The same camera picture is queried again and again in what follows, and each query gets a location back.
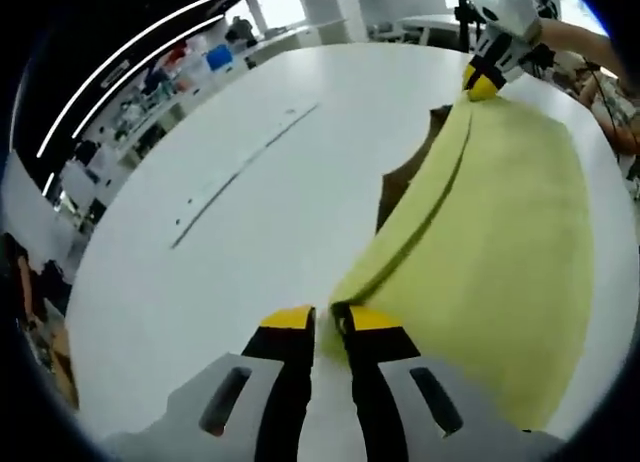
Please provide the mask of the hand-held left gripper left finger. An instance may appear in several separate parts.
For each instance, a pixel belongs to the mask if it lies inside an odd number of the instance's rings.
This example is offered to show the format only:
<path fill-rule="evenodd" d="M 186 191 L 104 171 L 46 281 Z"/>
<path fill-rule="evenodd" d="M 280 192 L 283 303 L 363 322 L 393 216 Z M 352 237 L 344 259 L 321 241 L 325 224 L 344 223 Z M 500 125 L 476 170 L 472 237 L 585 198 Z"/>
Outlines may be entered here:
<path fill-rule="evenodd" d="M 294 461 L 311 398 L 315 310 L 279 310 L 243 351 L 175 389 L 164 414 L 106 440 L 115 461 Z"/>

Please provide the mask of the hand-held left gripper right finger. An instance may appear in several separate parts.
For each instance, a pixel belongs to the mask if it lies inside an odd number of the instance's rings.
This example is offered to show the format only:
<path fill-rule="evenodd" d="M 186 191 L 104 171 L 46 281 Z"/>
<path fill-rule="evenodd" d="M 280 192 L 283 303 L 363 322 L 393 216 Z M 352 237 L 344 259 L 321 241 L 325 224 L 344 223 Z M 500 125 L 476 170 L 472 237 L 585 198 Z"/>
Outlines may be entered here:
<path fill-rule="evenodd" d="M 523 430 L 456 367 L 420 353 L 382 312 L 335 304 L 370 461 L 548 461 L 561 439 Z"/>

